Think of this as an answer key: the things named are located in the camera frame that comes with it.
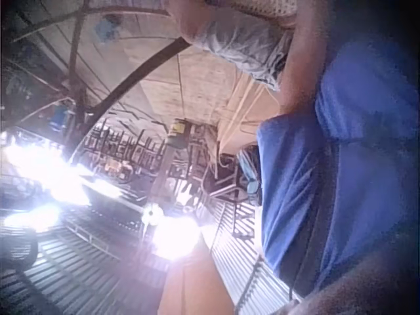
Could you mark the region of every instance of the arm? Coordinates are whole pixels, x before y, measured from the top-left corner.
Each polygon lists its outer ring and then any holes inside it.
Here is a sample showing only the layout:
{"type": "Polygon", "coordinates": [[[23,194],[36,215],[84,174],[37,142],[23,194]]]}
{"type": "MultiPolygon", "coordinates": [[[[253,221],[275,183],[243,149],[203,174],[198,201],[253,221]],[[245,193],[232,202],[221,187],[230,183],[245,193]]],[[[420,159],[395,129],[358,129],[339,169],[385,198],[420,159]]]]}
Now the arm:
{"type": "Polygon", "coordinates": [[[195,36],[214,19],[215,7],[204,0],[163,0],[163,6],[177,23],[182,37],[194,44],[195,36]]]}
{"type": "Polygon", "coordinates": [[[329,0],[298,0],[296,29],[274,93],[285,114],[312,104],[326,59],[329,0]]]}

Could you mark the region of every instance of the wooden ceiling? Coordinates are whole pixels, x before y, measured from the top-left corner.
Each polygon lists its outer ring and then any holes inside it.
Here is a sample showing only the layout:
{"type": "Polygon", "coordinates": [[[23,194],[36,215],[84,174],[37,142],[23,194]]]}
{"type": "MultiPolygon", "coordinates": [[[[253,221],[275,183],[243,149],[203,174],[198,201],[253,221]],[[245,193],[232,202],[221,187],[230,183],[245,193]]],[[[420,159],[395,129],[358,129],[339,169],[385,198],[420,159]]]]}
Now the wooden ceiling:
{"type": "MultiPolygon", "coordinates": [[[[82,0],[31,0],[22,11],[27,19],[37,23],[75,11],[81,5],[82,0]]],[[[89,5],[160,9],[157,0],[91,0],[89,5]]],[[[104,20],[103,16],[88,15],[83,24],[76,72],[89,87],[87,92],[92,106],[103,100],[145,60],[179,36],[175,24],[167,16],[124,14],[119,17],[121,24],[115,29],[115,36],[107,41],[101,39],[97,31],[98,25],[104,20]]],[[[23,20],[17,21],[17,24],[20,29],[28,26],[23,20]]],[[[40,32],[60,59],[51,54],[38,36],[29,37],[64,73],[68,72],[74,24],[75,19],[72,18],[40,32]]],[[[219,135],[222,150],[234,153],[240,146],[255,140],[257,123],[253,123],[254,127],[253,124],[242,126],[243,121],[252,121],[255,117],[246,116],[253,114],[258,119],[261,116],[266,118],[264,108],[271,108],[269,112],[278,112],[273,99],[266,97],[263,110],[252,113],[253,100],[267,91],[259,86],[259,94],[249,94],[249,91],[246,94],[246,89],[238,88],[239,83],[257,85],[247,75],[237,71],[233,64],[190,47],[132,88],[107,114],[107,123],[113,129],[124,130],[133,136],[146,129],[146,134],[155,141],[165,138],[162,124],[169,126],[176,117],[208,123],[224,130],[219,135]],[[242,99],[245,95],[250,98],[247,102],[242,99]]]]}

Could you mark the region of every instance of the blue object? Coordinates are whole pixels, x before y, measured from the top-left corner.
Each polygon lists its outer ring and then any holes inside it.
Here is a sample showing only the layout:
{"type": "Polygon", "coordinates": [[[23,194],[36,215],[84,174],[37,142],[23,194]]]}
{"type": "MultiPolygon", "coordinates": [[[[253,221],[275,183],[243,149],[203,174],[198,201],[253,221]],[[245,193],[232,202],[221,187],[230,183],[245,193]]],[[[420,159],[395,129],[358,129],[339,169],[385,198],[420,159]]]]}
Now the blue object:
{"type": "Polygon", "coordinates": [[[61,131],[66,120],[67,107],[58,105],[55,108],[54,115],[52,115],[49,125],[54,131],[61,131]]]}
{"type": "Polygon", "coordinates": [[[334,166],[336,184],[315,287],[344,274],[399,226],[418,226],[419,95],[408,79],[415,69],[389,37],[355,37],[327,65],[312,112],[261,125],[262,243],[280,278],[308,212],[327,211],[317,198],[321,161],[334,166]]]}
{"type": "Polygon", "coordinates": [[[101,43],[113,41],[117,35],[118,24],[103,18],[95,27],[94,30],[98,35],[101,43]]]}

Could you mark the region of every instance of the metal pole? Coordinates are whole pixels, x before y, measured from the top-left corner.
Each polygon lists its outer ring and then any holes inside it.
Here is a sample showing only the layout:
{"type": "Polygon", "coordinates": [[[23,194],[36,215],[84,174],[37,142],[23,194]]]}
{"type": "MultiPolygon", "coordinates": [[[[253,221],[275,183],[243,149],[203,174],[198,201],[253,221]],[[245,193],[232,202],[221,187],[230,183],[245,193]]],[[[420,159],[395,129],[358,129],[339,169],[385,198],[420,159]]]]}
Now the metal pole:
{"type": "Polygon", "coordinates": [[[149,142],[152,141],[150,138],[147,138],[146,142],[144,143],[144,146],[142,148],[142,151],[140,152],[140,155],[138,157],[138,164],[140,164],[143,160],[143,157],[145,154],[147,154],[147,146],[149,144],[149,142]]]}
{"type": "Polygon", "coordinates": [[[188,165],[186,166],[186,173],[185,173],[186,180],[190,178],[191,164],[192,164],[192,146],[190,146],[189,153],[188,153],[188,165]]]}
{"type": "Polygon", "coordinates": [[[238,315],[239,314],[239,311],[241,310],[241,307],[246,303],[246,301],[247,301],[247,299],[249,297],[249,294],[252,293],[251,290],[253,288],[251,287],[251,285],[253,283],[253,280],[255,279],[255,275],[257,274],[257,271],[260,268],[260,266],[261,266],[261,256],[258,255],[257,261],[255,261],[255,264],[254,264],[254,266],[252,268],[251,275],[249,276],[248,281],[245,284],[245,287],[244,287],[244,289],[242,291],[242,294],[241,294],[241,296],[239,298],[239,301],[238,301],[238,303],[235,306],[235,309],[234,309],[234,314],[235,315],[238,315]]]}
{"type": "Polygon", "coordinates": [[[159,150],[157,151],[156,157],[160,156],[163,150],[163,146],[165,145],[165,141],[162,141],[159,150]]]}
{"type": "Polygon", "coordinates": [[[169,169],[172,166],[174,155],[175,149],[168,146],[165,154],[163,155],[162,163],[160,165],[159,171],[157,172],[157,177],[155,178],[155,181],[152,185],[152,196],[150,196],[151,200],[154,200],[154,198],[157,200],[159,199],[161,189],[165,186],[169,169]]]}
{"type": "Polygon", "coordinates": [[[131,141],[133,141],[133,138],[130,136],[130,138],[128,138],[126,143],[125,143],[125,149],[124,149],[123,157],[121,158],[122,161],[125,159],[125,156],[127,155],[127,152],[128,152],[129,147],[130,147],[131,141]]]}
{"type": "Polygon", "coordinates": [[[119,138],[119,141],[118,141],[118,143],[117,143],[117,148],[115,149],[115,154],[114,154],[114,157],[115,158],[118,158],[118,150],[119,150],[119,146],[120,146],[120,144],[121,144],[121,142],[123,141],[123,137],[124,137],[124,131],[121,133],[121,137],[119,138]]]}
{"type": "Polygon", "coordinates": [[[141,130],[140,134],[138,135],[136,144],[134,145],[133,151],[131,152],[131,155],[130,155],[130,159],[129,159],[130,161],[133,160],[134,153],[136,152],[137,146],[140,143],[141,138],[143,137],[143,133],[144,133],[144,129],[141,130]]]}
{"type": "Polygon", "coordinates": [[[105,130],[104,142],[102,143],[102,146],[100,146],[100,153],[102,153],[104,151],[105,143],[106,143],[106,140],[108,139],[109,135],[110,135],[110,129],[106,129],[105,130]]]}
{"type": "Polygon", "coordinates": [[[152,138],[149,138],[148,140],[149,140],[149,142],[146,145],[147,151],[149,150],[150,144],[152,143],[152,138]]]}
{"type": "Polygon", "coordinates": [[[78,92],[76,91],[76,83],[77,83],[77,76],[76,76],[76,62],[77,62],[77,49],[79,48],[80,42],[80,35],[81,30],[83,28],[83,22],[85,21],[85,11],[89,8],[89,0],[83,0],[83,4],[81,8],[78,10],[76,15],[76,21],[74,25],[73,31],[73,38],[72,38],[72,47],[70,50],[70,61],[69,61],[69,81],[70,81],[70,91],[74,99],[77,97],[75,94],[78,92]]]}
{"type": "Polygon", "coordinates": [[[102,126],[101,126],[101,128],[100,128],[100,130],[99,130],[99,135],[98,135],[98,138],[96,139],[96,143],[94,144],[94,149],[95,149],[95,150],[97,150],[97,149],[98,149],[99,140],[100,140],[100,138],[101,138],[101,136],[102,136],[102,132],[103,132],[103,130],[104,130],[104,128],[105,128],[105,123],[106,123],[106,119],[104,119],[104,122],[102,123],[102,126]]]}

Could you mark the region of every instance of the curved metal bar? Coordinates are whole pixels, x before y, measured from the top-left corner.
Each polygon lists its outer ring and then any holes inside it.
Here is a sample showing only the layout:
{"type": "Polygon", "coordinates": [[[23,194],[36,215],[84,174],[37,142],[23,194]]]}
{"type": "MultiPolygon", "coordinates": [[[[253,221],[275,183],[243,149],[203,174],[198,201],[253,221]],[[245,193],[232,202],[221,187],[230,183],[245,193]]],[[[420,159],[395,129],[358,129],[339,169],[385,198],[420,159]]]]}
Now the curved metal bar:
{"type": "Polygon", "coordinates": [[[72,94],[72,97],[75,98],[76,93],[76,62],[77,62],[77,48],[79,48],[79,42],[80,42],[80,35],[81,30],[83,28],[83,22],[85,21],[85,11],[89,8],[89,1],[90,0],[83,0],[83,4],[81,8],[78,10],[76,15],[76,21],[74,25],[74,32],[73,32],[73,38],[72,38],[72,47],[70,50],[70,61],[69,61],[69,80],[70,80],[70,92],[72,94]]]}
{"type": "Polygon", "coordinates": [[[73,137],[66,144],[63,152],[64,159],[72,160],[77,149],[80,147],[85,136],[87,136],[97,121],[106,114],[106,112],[130,89],[132,89],[140,80],[144,79],[157,67],[176,56],[178,53],[190,46],[182,37],[177,38],[171,44],[164,47],[155,55],[147,59],[134,72],[124,79],[97,107],[96,112],[80,130],[73,134],[73,137]]]}
{"type": "MultiPolygon", "coordinates": [[[[53,26],[55,24],[64,22],[70,18],[75,18],[79,10],[73,11],[71,13],[63,14],[56,16],[55,18],[51,18],[48,20],[41,21],[39,23],[33,24],[24,28],[19,35],[13,37],[11,42],[14,43],[19,41],[33,33],[39,32],[53,26]]],[[[144,8],[137,8],[137,7],[126,7],[126,6],[109,6],[109,7],[100,7],[100,8],[88,8],[84,11],[85,15],[90,14],[152,14],[152,15],[162,15],[162,16],[169,16],[165,10],[155,10],[155,9],[144,9],[144,8]]]]}

